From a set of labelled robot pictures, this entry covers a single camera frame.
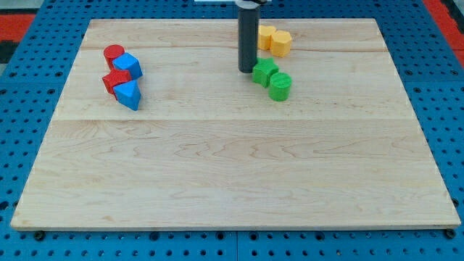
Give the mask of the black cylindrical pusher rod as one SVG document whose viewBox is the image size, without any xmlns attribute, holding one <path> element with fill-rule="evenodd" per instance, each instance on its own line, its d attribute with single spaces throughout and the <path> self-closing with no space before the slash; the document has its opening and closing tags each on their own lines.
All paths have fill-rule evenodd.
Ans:
<svg viewBox="0 0 464 261">
<path fill-rule="evenodd" d="M 251 73 L 257 64 L 260 5 L 257 3 L 238 3 L 237 7 L 239 71 Z"/>
</svg>

